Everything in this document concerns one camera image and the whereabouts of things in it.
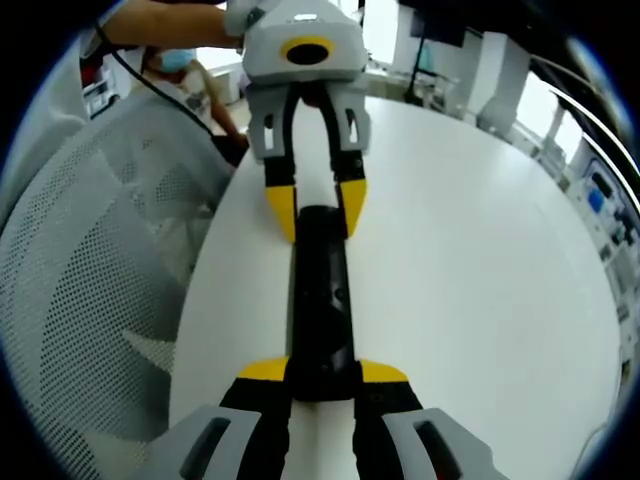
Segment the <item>face mask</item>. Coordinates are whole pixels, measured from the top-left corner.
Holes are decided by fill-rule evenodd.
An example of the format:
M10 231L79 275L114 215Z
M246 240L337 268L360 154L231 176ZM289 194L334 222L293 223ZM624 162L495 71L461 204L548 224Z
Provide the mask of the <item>face mask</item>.
M160 70L165 73L179 72L186 68L192 60L196 59L195 49L190 50L167 50L160 54L162 66Z

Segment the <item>person's arm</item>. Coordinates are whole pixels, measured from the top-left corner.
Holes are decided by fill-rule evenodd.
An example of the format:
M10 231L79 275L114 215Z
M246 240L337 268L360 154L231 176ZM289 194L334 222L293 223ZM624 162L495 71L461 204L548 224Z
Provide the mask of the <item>person's arm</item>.
M167 5L152 0L129 0L104 24L112 43L161 48L240 45L227 35L224 10L213 5Z
M202 75L204 86L211 99L211 116L231 139L244 146L247 143L247 137L238 131L238 127L236 127L226 107L218 100L218 88L213 77L199 61L194 60L191 62L191 65Z

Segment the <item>gray gripper housing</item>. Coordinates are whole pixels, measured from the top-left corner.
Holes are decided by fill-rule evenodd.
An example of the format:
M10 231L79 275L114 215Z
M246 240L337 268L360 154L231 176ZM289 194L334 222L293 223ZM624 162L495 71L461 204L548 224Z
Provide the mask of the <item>gray gripper housing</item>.
M206 405L150 445L131 480L235 480L260 413Z
M384 415L404 480L438 480L436 471L453 468L448 478L508 480L493 466L487 444L438 408Z
M364 76L352 82L326 81L329 101L336 115L340 135L340 150L365 152L371 138L371 120L365 110L366 80ZM258 160L285 154L284 114L290 85L249 85L247 100L251 110L249 137L253 153ZM266 142L266 119L272 119L273 141ZM355 122L357 138L351 140L350 121Z

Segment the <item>black cable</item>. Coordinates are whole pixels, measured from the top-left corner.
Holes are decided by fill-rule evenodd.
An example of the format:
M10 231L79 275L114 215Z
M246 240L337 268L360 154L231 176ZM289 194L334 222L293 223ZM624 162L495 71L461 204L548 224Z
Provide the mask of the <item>black cable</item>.
M147 87L149 90L154 92L159 97L173 104L173 106L178 108L178 110L180 110L187 117L193 120L200 128L205 130L207 132L207 135L209 135L211 142L217 147L216 138L213 135L213 132L202 120L200 120L200 118L198 118L198 116L195 113L193 113L191 110L189 110L189 108L187 108L182 103L180 103L180 101L176 100L171 95L166 94L165 92L160 90L158 87L156 87L153 83L151 83L149 80L147 80L138 72L136 72L136 70L120 56L120 54L117 52L116 46L111 42L111 40L109 40L109 38L107 37L107 34L104 33L104 30L102 30L102 27L97 22L94 24L94 28L96 30L96 33L98 34L98 37L102 41L102 43L108 47L111 55L113 55L113 58L116 59L116 62L122 65L122 67L127 72L129 72L130 75L132 75L134 78L139 80L140 83L142 83L145 87Z

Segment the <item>human hand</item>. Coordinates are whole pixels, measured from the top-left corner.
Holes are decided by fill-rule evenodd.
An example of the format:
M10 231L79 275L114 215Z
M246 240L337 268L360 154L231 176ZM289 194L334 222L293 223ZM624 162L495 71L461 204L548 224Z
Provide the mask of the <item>human hand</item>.
M243 151L247 151L249 149L249 139L246 134L238 133L236 135L232 135L231 139L238 148L241 148Z

